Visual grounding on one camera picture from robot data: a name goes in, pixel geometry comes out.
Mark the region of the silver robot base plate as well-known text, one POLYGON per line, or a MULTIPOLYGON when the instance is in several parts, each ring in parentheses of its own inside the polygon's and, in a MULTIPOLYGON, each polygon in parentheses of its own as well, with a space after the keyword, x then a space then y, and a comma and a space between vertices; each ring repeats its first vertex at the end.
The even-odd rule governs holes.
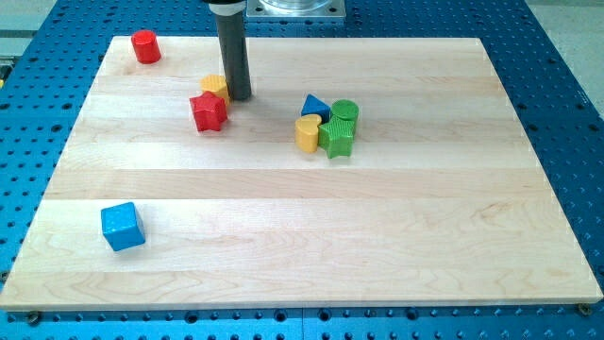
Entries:
POLYGON ((344 0, 248 0, 246 15, 268 19, 343 19, 344 0))

